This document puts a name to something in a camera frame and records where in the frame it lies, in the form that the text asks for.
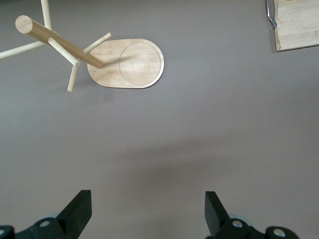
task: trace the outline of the bamboo base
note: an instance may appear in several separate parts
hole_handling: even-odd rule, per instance
[[[102,60],[103,67],[88,65],[89,74],[105,87],[146,88],[155,84],[164,70],[162,52],[145,39],[105,41],[91,55]]]
[[[277,51],[319,45],[318,0],[274,0]]]

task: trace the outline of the gray surface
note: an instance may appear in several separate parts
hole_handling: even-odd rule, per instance
[[[277,53],[264,1],[50,3],[52,26],[86,47],[107,32],[162,50],[161,79],[111,89],[54,49],[0,60],[0,224],[17,231],[91,189],[81,238],[203,239],[204,192],[264,232],[319,235],[319,47]],[[40,0],[0,2],[0,51],[33,39]]]

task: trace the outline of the metal clip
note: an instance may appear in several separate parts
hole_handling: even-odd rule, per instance
[[[277,27],[277,23],[270,17],[268,0],[265,0],[265,4],[266,4],[267,18],[269,22],[271,23],[271,25],[273,26],[273,29],[275,29]]]

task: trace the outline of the wooden peg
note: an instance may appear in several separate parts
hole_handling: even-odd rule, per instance
[[[50,18],[50,10],[49,10],[49,0],[41,0],[44,26],[48,29],[52,29],[51,26],[51,18]]]
[[[69,85],[68,85],[68,92],[72,92],[73,91],[73,86],[74,86],[74,81],[75,81],[75,76],[76,76],[76,72],[77,71],[78,71],[78,68],[73,66],[72,67],[72,71],[71,71]]]
[[[84,54],[83,49],[76,46],[72,42],[64,39],[57,33],[52,30],[46,28],[40,23],[34,21],[28,16],[22,15],[19,16],[15,21],[15,26],[17,30],[23,34],[31,36],[43,43],[48,44],[48,39],[53,38],[56,42],[58,42],[66,51],[71,53],[76,58],[80,58],[81,60],[87,62],[89,65],[92,65],[96,68],[101,68],[103,66],[103,62],[98,58],[92,56],[91,54]]]
[[[74,56],[72,56],[67,50],[65,50],[56,40],[52,37],[48,39],[48,43],[57,50],[62,56],[65,57],[73,66],[79,67],[81,62],[77,60]]]
[[[99,40],[93,42],[91,45],[89,45],[87,48],[84,49],[84,53],[90,53],[95,47],[98,47],[99,45],[101,45],[103,42],[105,42],[107,39],[109,39],[111,37],[111,33],[109,32],[108,34],[106,34],[105,36],[101,37]]]
[[[101,37],[99,40],[93,42],[91,45],[89,45],[87,48],[84,49],[84,53],[88,54],[90,53],[90,51],[92,51],[94,48],[98,47],[99,45],[101,45],[103,42],[105,42],[107,39],[109,39],[111,37],[111,33],[109,32],[108,34],[106,34],[105,36]],[[69,80],[69,86],[68,86],[68,92],[72,92],[73,91],[73,86],[74,86],[74,82],[75,82],[75,77],[76,77],[76,72],[77,72],[78,68],[73,66],[72,67],[72,71],[71,71],[71,76],[70,76],[70,80]]]
[[[4,52],[0,53],[0,59],[6,58],[9,56],[14,56],[14,55],[19,54],[21,52],[29,51],[29,50],[32,50],[32,49],[35,49],[35,48],[38,48],[38,47],[44,46],[44,45],[45,45],[44,43],[37,41],[34,43],[30,43],[30,44],[27,44],[24,46],[20,46],[20,47],[8,50],[8,51],[4,51]]]

